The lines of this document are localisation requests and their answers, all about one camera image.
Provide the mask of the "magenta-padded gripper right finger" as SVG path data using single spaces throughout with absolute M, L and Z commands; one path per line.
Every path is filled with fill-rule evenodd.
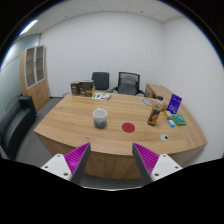
M 144 184 L 152 183 L 182 169 L 169 155 L 157 154 L 137 143 L 133 144 L 132 153 Z

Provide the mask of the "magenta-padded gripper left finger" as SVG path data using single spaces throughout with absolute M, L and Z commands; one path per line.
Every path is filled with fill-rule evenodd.
M 56 154 L 42 169 L 65 180 L 79 184 L 91 153 L 91 145 L 86 143 L 67 154 Z

